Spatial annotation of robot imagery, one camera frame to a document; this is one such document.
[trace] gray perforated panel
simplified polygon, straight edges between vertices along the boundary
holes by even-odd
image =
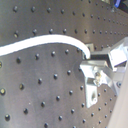
[[[128,15],[119,10],[112,13],[108,4],[94,0],[6,0],[0,2],[0,17],[1,46],[39,35],[65,34],[101,50],[128,34]],[[0,89],[6,91],[0,95],[0,127],[107,127],[116,97],[102,85],[98,103],[85,107],[77,48],[41,45],[2,56],[0,61]]]

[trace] perforated metal sheet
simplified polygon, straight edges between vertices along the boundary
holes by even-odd
[[[0,2],[0,16],[0,46],[54,33],[94,43],[101,50],[102,45],[112,45],[128,34],[128,15],[119,10],[112,13],[110,6],[101,1],[6,0]],[[103,85],[98,88],[98,103],[85,107],[84,76],[78,70],[81,58],[76,48],[62,44],[0,57],[0,89],[6,90],[5,95],[0,95],[0,127],[107,127],[116,97]]]

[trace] white cable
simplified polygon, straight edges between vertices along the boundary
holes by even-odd
[[[65,35],[43,35],[43,36],[19,41],[6,46],[2,46],[0,47],[0,56],[17,52],[19,50],[23,50],[33,46],[48,44],[48,43],[63,43],[63,44],[69,44],[75,46],[83,51],[87,59],[90,58],[90,51],[84,43],[73,37],[69,37]]]

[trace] white wire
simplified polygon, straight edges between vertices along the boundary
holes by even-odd
[[[49,44],[49,43],[62,43],[62,44],[69,44],[75,46],[83,51],[87,59],[90,58],[90,51],[84,43],[73,37],[69,37],[65,35],[43,35],[43,36],[19,41],[6,46],[2,46],[0,47],[0,56],[17,52],[19,50],[23,50],[33,46],[37,46],[41,44]]]

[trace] metal bracket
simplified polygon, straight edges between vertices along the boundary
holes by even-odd
[[[86,107],[96,104],[97,87],[107,84],[118,95],[128,60],[128,38],[111,48],[91,53],[90,60],[84,60],[80,68],[85,76]]]

